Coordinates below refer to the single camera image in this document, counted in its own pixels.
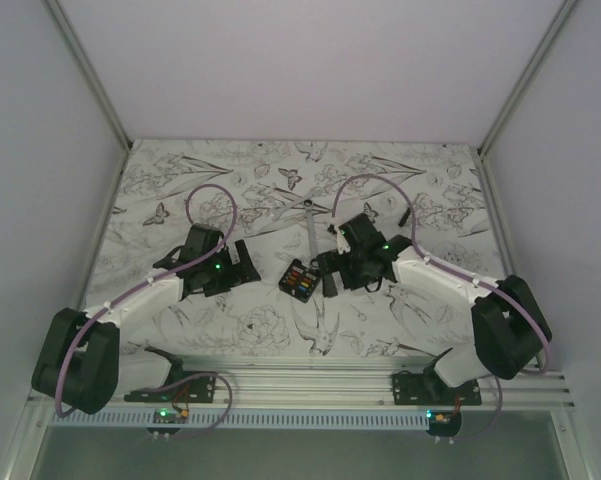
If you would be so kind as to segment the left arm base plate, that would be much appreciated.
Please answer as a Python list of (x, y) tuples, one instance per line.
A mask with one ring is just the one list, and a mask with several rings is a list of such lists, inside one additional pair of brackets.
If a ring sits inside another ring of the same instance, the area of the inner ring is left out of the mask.
[(215, 387), (215, 377), (184, 371), (178, 376), (169, 376), (164, 386), (133, 391), (125, 394), (123, 399), (129, 403), (209, 404), (213, 401)]

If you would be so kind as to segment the black fuse box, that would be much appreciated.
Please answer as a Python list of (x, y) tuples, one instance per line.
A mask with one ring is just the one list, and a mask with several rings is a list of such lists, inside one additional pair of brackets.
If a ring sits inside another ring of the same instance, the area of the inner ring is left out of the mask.
[[(299, 270), (301, 275), (297, 277), (293, 276), (293, 270)], [(306, 283), (304, 281), (305, 276), (310, 277), (312, 282)], [(321, 274), (318, 269), (307, 267), (299, 259), (293, 259), (278, 281), (278, 288), (282, 293), (289, 295), (293, 299), (307, 303), (313, 296), (320, 280)], [(305, 285), (308, 291), (301, 291), (298, 288), (300, 284)]]

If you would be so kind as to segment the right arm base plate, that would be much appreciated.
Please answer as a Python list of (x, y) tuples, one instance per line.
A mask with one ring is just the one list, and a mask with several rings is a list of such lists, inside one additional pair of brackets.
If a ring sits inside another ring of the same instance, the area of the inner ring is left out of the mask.
[(482, 404), (476, 380), (450, 387), (433, 370), (420, 373), (402, 370), (394, 373), (391, 375), (391, 389), (395, 405), (451, 407), (457, 400), (462, 406)]

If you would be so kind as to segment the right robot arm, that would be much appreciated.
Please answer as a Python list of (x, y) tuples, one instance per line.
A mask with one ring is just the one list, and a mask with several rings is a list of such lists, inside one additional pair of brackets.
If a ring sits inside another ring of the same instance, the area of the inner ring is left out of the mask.
[(340, 274), (349, 290), (387, 280), (426, 291), (471, 319), (471, 340), (437, 355), (423, 370), (425, 396), (442, 405), (459, 387), (492, 376), (510, 380), (539, 353), (552, 332), (528, 284), (516, 275), (484, 277), (420, 247), (414, 236), (386, 238), (364, 214), (328, 230), (336, 248), (318, 257), (324, 272)]

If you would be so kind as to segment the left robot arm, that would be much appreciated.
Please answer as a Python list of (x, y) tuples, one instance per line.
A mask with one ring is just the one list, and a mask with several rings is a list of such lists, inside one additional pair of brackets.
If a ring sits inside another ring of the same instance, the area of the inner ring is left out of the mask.
[(119, 298), (79, 311), (63, 308), (51, 320), (31, 378), (34, 391), (95, 414), (120, 395), (155, 395), (170, 402), (184, 389), (176, 355), (148, 347), (124, 355), (121, 346), (149, 320), (190, 296), (206, 297), (256, 282), (247, 245), (238, 240), (233, 260), (225, 235), (194, 224), (183, 245), (156, 261), (145, 279)]

